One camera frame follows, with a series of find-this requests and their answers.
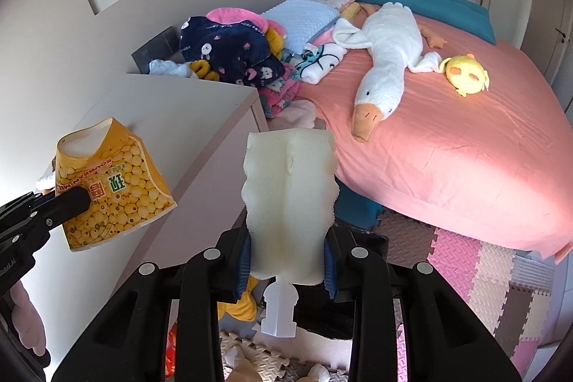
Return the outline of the yellow snack bag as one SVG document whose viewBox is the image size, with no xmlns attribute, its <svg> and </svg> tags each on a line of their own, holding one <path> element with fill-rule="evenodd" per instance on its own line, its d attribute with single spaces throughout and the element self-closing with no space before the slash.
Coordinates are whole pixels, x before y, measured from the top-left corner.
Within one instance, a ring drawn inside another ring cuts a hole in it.
<svg viewBox="0 0 573 382">
<path fill-rule="evenodd" d="M 56 144 L 56 193 L 75 187 L 86 189 L 90 206 L 63 223 L 73 251 L 125 236 L 177 207 L 143 141 L 112 117 Z"/>
</svg>

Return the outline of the white foam packing piece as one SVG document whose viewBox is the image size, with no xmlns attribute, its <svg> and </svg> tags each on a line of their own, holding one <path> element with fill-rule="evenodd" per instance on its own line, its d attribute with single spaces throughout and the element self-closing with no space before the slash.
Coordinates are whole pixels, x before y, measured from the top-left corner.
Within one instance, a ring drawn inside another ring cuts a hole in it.
<svg viewBox="0 0 573 382">
<path fill-rule="evenodd" d="M 248 137 L 241 196 L 251 236 L 251 276 L 274 280 L 263 293 L 263 334 L 295 337 L 296 287 L 324 280 L 337 167 L 334 137 L 327 130 L 294 128 Z"/>
</svg>

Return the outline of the yellow star plush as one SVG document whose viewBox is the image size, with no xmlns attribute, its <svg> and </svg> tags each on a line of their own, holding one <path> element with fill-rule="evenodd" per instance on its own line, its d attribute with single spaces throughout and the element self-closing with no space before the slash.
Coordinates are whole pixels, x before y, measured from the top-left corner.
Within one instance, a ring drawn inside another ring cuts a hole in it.
<svg viewBox="0 0 573 382">
<path fill-rule="evenodd" d="M 221 320 L 224 315 L 229 315 L 233 319 L 241 322 L 252 322 L 255 321 L 257 314 L 257 302 L 252 294 L 255 286 L 259 283 L 259 280 L 255 277 L 250 276 L 247 284 L 247 288 L 242 294 L 241 298 L 237 300 L 236 304 L 217 304 L 217 319 Z"/>
</svg>

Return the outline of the pale pink fluffy towel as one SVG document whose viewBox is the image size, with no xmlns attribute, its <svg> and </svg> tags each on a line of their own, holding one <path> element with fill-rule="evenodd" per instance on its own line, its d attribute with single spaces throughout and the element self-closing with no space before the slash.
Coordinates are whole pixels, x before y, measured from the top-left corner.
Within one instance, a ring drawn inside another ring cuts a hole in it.
<svg viewBox="0 0 573 382">
<path fill-rule="evenodd" d="M 295 100 L 288 107 L 280 111 L 275 117 L 267 120 L 270 131 L 291 128 L 313 129 L 317 118 L 317 109 L 314 103 L 308 100 Z"/>
</svg>

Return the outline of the pink bed sheet mattress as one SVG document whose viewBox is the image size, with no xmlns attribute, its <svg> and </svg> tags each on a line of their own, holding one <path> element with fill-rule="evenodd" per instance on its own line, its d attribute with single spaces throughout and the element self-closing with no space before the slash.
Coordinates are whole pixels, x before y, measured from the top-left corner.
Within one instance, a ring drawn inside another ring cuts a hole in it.
<svg viewBox="0 0 573 382">
<path fill-rule="evenodd" d="M 572 249 L 572 129 L 533 62 L 446 23 L 441 55 L 472 53 L 491 78 L 460 96 L 439 73 L 406 73 L 397 110 L 369 141 L 352 137 L 352 107 L 369 53 L 348 52 L 298 97 L 333 133 L 349 188 L 427 224 L 507 248 L 563 259 Z"/>
</svg>

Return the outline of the light blue baby cloth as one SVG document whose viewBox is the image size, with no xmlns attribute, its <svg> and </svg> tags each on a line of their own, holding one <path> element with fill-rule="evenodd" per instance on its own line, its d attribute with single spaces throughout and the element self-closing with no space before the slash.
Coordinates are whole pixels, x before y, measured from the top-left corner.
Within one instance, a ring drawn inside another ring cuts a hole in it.
<svg viewBox="0 0 573 382">
<path fill-rule="evenodd" d="M 172 60 L 154 59 L 149 64 L 150 76 L 174 76 L 180 78 L 197 78 L 191 70 L 191 63 L 176 63 Z"/>
</svg>

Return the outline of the pink flower fleece blanket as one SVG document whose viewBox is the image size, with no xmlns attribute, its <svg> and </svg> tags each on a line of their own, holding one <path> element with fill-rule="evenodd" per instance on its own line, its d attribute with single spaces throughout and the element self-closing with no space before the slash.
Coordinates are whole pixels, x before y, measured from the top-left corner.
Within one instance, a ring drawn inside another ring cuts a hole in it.
<svg viewBox="0 0 573 382">
<path fill-rule="evenodd" d="M 298 74 L 292 65 L 285 64 L 284 74 L 258 90 L 259 100 L 266 118 L 275 118 L 287 108 L 300 88 Z"/>
</svg>

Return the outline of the white cartoon pillow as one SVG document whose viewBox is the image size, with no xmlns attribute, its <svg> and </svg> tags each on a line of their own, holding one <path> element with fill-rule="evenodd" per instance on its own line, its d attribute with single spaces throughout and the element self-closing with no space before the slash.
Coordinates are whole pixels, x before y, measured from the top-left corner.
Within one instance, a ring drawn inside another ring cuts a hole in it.
<svg viewBox="0 0 573 382">
<path fill-rule="evenodd" d="M 301 56 L 302 61 L 295 66 L 299 79 L 308 84 L 318 84 L 347 54 L 345 48 L 338 44 L 308 44 Z"/>
</svg>

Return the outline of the yellow chick plush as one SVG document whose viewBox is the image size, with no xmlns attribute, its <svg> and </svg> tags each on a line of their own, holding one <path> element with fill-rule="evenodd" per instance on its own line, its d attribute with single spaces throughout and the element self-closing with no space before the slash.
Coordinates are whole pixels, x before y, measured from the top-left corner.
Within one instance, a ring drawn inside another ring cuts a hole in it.
<svg viewBox="0 0 573 382">
<path fill-rule="evenodd" d="M 439 65 L 439 71 L 462 97 L 486 91 L 490 87 L 487 70 L 472 53 L 445 58 Z"/>
</svg>

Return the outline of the white goose plush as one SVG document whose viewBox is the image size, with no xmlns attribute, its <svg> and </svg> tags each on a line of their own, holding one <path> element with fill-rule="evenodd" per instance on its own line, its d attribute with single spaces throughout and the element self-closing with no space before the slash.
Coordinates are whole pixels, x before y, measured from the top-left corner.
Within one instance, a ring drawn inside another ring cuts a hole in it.
<svg viewBox="0 0 573 382">
<path fill-rule="evenodd" d="M 339 18 L 332 39 L 345 49 L 365 49 L 372 59 L 371 69 L 357 88 L 352 112 L 352 137 L 366 142 L 379 123 L 397 110 L 405 89 L 405 71 L 436 72 L 437 51 L 447 41 L 416 21 L 411 9 L 400 3 L 362 8 L 367 13 L 363 25 L 356 27 Z"/>
</svg>

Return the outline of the navy rabbit print blanket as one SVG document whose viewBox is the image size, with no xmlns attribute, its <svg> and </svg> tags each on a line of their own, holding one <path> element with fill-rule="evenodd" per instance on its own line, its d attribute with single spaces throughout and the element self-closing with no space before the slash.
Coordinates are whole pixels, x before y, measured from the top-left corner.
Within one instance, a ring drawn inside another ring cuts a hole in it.
<svg viewBox="0 0 573 382">
<path fill-rule="evenodd" d="M 186 62 L 206 61 L 222 82 L 262 88 L 285 74 L 262 31 L 247 20 L 192 16 L 180 28 L 180 53 Z"/>
</svg>

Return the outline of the light blue dotted blanket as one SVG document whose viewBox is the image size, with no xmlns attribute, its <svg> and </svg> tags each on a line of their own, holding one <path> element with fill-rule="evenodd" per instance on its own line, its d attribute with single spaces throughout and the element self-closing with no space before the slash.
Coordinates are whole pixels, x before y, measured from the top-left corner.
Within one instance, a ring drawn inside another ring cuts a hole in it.
<svg viewBox="0 0 573 382">
<path fill-rule="evenodd" d="M 285 28 L 285 48 L 295 54 L 301 54 L 306 44 L 340 16 L 334 8 L 313 0 L 286 0 L 261 15 Z"/>
</svg>

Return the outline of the teal quilt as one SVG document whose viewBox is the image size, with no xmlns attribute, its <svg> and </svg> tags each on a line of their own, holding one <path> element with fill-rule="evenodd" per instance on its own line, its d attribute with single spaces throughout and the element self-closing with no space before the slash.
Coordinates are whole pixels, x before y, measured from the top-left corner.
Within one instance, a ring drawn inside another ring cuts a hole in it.
<svg viewBox="0 0 573 382">
<path fill-rule="evenodd" d="M 362 0 L 367 4 L 401 3 L 414 14 L 431 18 L 496 44 L 490 14 L 484 7 L 467 0 Z"/>
</svg>

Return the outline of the pink hat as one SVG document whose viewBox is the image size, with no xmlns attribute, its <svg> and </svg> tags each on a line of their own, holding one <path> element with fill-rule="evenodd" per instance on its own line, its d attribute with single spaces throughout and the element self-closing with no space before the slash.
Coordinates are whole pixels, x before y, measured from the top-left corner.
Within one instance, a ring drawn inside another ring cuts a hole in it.
<svg viewBox="0 0 573 382">
<path fill-rule="evenodd" d="M 235 24 L 241 21 L 250 21 L 253 25 L 259 28 L 265 34 L 269 28 L 274 29 L 284 38 L 287 36 L 287 31 L 281 24 L 274 20 L 267 20 L 262 15 L 254 11 L 236 8 L 236 7 L 221 7 L 211 10 L 207 13 L 206 18 L 220 24 Z"/>
</svg>

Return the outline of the black wall socket panel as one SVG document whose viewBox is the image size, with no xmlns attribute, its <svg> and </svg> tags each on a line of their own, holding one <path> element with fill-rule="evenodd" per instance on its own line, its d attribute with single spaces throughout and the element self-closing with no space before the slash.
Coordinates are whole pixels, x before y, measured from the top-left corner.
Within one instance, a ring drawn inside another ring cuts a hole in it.
<svg viewBox="0 0 573 382">
<path fill-rule="evenodd" d="M 155 35 L 146 44 L 136 49 L 131 57 L 141 74 L 150 72 L 150 63 L 155 59 L 167 60 L 180 50 L 180 30 L 169 26 Z"/>
</svg>

